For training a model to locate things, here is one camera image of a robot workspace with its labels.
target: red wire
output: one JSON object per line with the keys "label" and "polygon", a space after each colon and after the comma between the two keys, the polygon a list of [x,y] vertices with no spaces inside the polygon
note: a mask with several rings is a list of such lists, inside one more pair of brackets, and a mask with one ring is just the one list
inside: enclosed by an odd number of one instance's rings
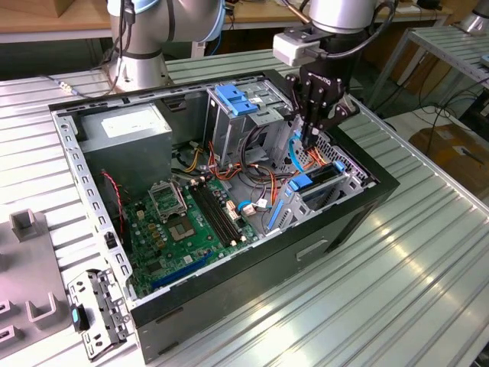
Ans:
{"label": "red wire", "polygon": [[117,196],[117,205],[119,207],[119,219],[121,221],[121,233],[124,232],[123,229],[123,220],[122,220],[122,202],[121,202],[121,194],[119,193],[119,189],[117,187],[117,184],[115,183],[114,179],[108,174],[107,172],[102,172],[102,174],[111,182],[112,186],[114,187],[115,190],[115,195]]}

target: motherboard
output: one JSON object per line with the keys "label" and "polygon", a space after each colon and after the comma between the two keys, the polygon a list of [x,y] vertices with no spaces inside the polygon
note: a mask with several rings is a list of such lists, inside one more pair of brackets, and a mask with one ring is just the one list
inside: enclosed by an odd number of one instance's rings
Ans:
{"label": "motherboard", "polygon": [[185,187],[172,183],[125,205],[131,283],[138,297],[258,240],[245,219],[229,215],[230,202],[222,184],[211,180]]}

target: blue latch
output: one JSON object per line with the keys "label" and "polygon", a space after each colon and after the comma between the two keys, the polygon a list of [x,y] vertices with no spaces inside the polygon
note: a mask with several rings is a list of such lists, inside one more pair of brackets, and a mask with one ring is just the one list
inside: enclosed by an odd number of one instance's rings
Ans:
{"label": "blue latch", "polygon": [[343,162],[340,161],[335,161],[335,167],[338,169],[340,172],[344,172],[346,170],[346,166]]}
{"label": "blue latch", "polygon": [[299,176],[296,176],[292,180],[290,180],[289,186],[292,188],[292,190],[298,191],[299,189],[309,186],[312,183],[313,182],[310,178],[307,177],[307,175],[300,174]]}
{"label": "blue latch", "polygon": [[256,112],[258,107],[248,101],[245,94],[235,86],[217,86],[215,93],[229,107],[235,116]]}

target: metal bracket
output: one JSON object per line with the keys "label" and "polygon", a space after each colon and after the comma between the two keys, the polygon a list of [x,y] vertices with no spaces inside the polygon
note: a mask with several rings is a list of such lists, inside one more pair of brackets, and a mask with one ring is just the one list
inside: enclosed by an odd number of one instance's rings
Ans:
{"label": "metal bracket", "polygon": [[81,335],[90,361],[126,341],[133,330],[131,318],[111,269],[86,271],[71,281],[68,289],[73,305],[86,312],[89,325]]}

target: aluminum extrusion table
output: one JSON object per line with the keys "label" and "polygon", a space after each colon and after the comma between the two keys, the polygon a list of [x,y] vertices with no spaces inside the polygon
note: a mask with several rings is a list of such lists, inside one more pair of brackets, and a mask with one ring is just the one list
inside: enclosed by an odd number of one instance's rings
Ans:
{"label": "aluminum extrusion table", "polygon": [[[486,88],[489,87],[489,68],[481,63],[481,57],[489,54],[489,34],[471,36],[453,26],[413,28],[406,30],[378,77],[374,91],[368,101],[369,107],[372,107],[377,100],[382,87],[397,61],[403,55],[409,41],[418,44],[425,51],[430,52],[459,71],[450,87],[447,88],[448,92],[443,97],[441,104],[453,96],[453,93],[456,92],[456,86],[464,76],[472,78],[476,83],[480,82]],[[405,73],[411,74],[415,66],[415,64],[410,65]]]}
{"label": "aluminum extrusion table", "polygon": [[[290,68],[270,51],[169,63],[176,82]],[[58,76],[82,93],[100,72]],[[42,78],[0,82],[0,220],[46,214],[63,281],[103,268],[47,104],[72,99]],[[338,251],[152,362],[208,365],[469,365],[489,340],[489,209],[362,109],[342,128],[401,183]],[[2,366],[88,365],[72,327]],[[143,365],[134,335],[95,365]]]}

